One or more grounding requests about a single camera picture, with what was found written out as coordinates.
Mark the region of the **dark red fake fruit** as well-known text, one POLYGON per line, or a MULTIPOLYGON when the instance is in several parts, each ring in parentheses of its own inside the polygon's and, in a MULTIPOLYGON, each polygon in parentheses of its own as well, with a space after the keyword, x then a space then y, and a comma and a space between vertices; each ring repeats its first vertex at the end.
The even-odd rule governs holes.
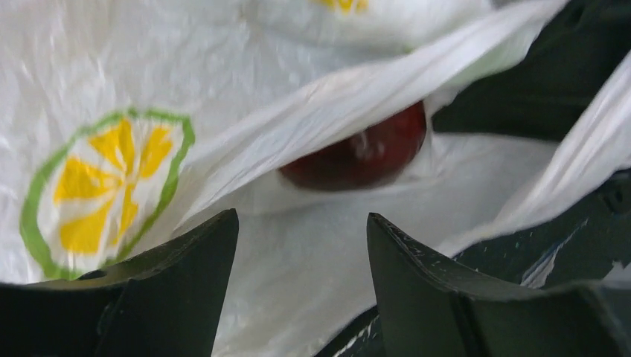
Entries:
POLYGON ((295 186, 342 191, 376 187, 398 177, 426 137, 423 102, 279 169, 295 186))

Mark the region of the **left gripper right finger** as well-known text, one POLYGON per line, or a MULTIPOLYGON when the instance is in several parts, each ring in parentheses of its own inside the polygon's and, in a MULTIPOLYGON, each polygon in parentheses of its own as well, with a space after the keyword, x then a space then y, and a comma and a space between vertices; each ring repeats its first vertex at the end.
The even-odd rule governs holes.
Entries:
POLYGON ((377 213, 368 253, 388 356, 628 356, 630 285, 553 289, 455 262, 377 213))

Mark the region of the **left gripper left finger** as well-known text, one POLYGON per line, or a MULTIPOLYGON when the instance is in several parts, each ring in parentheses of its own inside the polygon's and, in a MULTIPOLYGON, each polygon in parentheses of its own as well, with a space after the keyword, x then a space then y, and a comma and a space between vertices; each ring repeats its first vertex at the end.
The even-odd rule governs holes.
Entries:
POLYGON ((239 220, 193 230, 76 280, 1 285, 3 356, 209 356, 239 220))

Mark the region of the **white plastic bag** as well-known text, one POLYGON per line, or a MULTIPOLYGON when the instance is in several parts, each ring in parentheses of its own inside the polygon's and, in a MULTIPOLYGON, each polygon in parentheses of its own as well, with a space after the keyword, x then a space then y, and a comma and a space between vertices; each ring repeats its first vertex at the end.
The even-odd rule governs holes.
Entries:
POLYGON ((630 51, 560 142, 432 117, 570 1, 3 1, 1 281, 74 280, 226 208, 214 356, 305 356, 375 297, 365 218, 452 255, 558 216, 630 163, 630 51), (279 169, 423 102, 392 181, 279 169))

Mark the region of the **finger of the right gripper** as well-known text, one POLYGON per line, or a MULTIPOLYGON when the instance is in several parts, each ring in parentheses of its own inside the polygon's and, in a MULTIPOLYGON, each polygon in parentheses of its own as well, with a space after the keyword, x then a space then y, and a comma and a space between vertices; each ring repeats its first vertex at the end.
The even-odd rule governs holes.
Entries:
POLYGON ((629 51, 629 1, 570 1, 523 61, 461 91, 433 129, 560 142, 629 51))
MULTIPOLYGON (((617 172, 546 223, 477 243, 450 258, 531 289, 587 280, 630 285, 630 172, 617 172)), ((320 353, 388 356, 377 304, 348 324, 320 353)))

